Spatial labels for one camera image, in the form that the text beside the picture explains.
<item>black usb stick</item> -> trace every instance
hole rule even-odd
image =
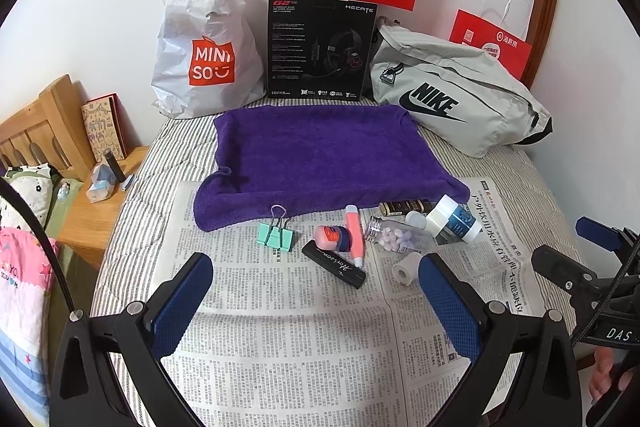
[[[302,247],[302,253],[354,288],[360,288],[367,277],[363,270],[340,257],[337,253],[329,250],[320,250],[313,240]]]

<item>person's hand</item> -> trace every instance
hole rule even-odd
[[[611,369],[613,369],[613,349],[610,347],[596,347],[594,356],[596,365],[591,375],[591,381],[589,382],[589,392],[594,400],[599,400],[611,387],[611,377],[609,373]],[[629,369],[629,371],[622,375],[618,382],[618,389],[620,391],[624,391],[629,385],[634,371],[635,368]]]

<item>white tape roll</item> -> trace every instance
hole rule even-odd
[[[391,269],[394,278],[405,286],[409,286],[418,279],[418,266],[420,266],[420,259],[422,259],[423,255],[420,252],[412,252],[402,259],[400,263],[394,264]]]

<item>pillow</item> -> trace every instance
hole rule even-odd
[[[51,265],[33,235],[7,228],[0,230],[0,274],[0,379],[30,423],[46,427]]]
[[[52,173],[54,169],[47,164],[37,167],[20,167],[18,170],[7,173],[9,184],[29,205],[43,227],[47,221],[53,194]],[[22,216],[2,200],[0,201],[0,228],[4,227],[31,232],[31,228]]]

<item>bag strap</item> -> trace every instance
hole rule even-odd
[[[486,3],[487,0],[483,0],[480,3],[480,9],[478,10],[478,16],[482,17],[482,7],[484,6],[484,3]],[[504,7],[504,12],[502,13],[502,19],[500,19],[500,22],[497,23],[496,26],[498,26],[498,28],[502,28],[502,24],[504,23],[504,21],[507,19],[507,15],[509,14],[509,9],[511,8],[511,3],[514,0],[508,0],[506,6]],[[527,5],[529,6],[529,15],[531,13],[531,3],[529,2],[529,0],[523,0],[525,3],[527,3]],[[524,33],[527,29],[527,27],[529,26],[529,20],[527,19],[527,21],[524,24],[524,28],[522,29],[522,31],[520,32],[519,35],[517,35],[517,37],[520,40],[524,40]]]
[[[550,135],[552,132],[553,126],[551,124],[551,117],[549,117],[549,119],[546,121],[545,128],[542,131],[527,136],[524,140],[514,143],[514,145],[531,145],[532,143],[537,143],[546,136]]]

